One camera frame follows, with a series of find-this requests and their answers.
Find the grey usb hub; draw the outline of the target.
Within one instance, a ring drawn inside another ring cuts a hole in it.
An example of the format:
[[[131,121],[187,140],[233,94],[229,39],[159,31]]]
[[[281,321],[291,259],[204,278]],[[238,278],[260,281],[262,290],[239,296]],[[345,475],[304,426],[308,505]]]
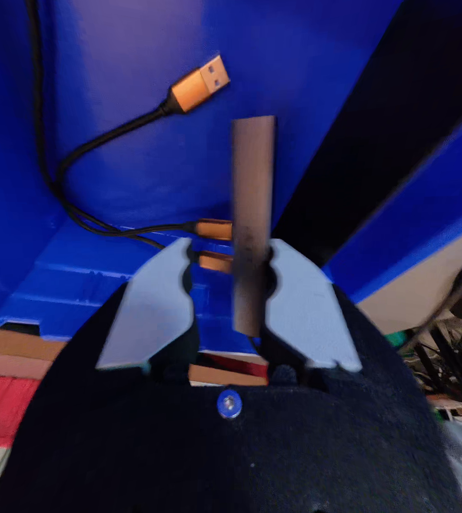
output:
[[[236,119],[231,130],[233,323],[253,338],[264,323],[276,127],[267,115]]]

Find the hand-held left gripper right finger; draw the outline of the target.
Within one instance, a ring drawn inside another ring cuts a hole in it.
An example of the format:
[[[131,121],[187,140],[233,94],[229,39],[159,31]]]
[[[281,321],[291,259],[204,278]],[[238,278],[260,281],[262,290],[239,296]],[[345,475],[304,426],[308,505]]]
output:
[[[266,329],[309,368],[361,371],[331,280],[286,242],[270,245],[275,289],[266,300]]]

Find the blue storage bin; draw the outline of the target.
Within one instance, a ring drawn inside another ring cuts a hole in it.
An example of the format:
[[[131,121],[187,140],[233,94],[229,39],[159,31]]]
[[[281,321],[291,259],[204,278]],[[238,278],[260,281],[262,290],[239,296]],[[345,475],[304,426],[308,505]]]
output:
[[[0,327],[67,341],[157,251],[92,234],[42,177],[152,111],[221,55],[204,105],[67,172],[78,208],[120,229],[229,219],[235,119],[277,119],[273,229],[403,1],[0,1]],[[359,303],[462,229],[462,127],[330,259]]]

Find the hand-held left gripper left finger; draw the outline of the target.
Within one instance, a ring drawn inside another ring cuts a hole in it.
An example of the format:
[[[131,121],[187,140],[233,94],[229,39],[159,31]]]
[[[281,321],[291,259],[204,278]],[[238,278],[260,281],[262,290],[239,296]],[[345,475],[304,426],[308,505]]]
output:
[[[190,238],[176,240],[128,282],[96,369],[141,367],[189,330],[194,306],[183,275],[190,246]]]

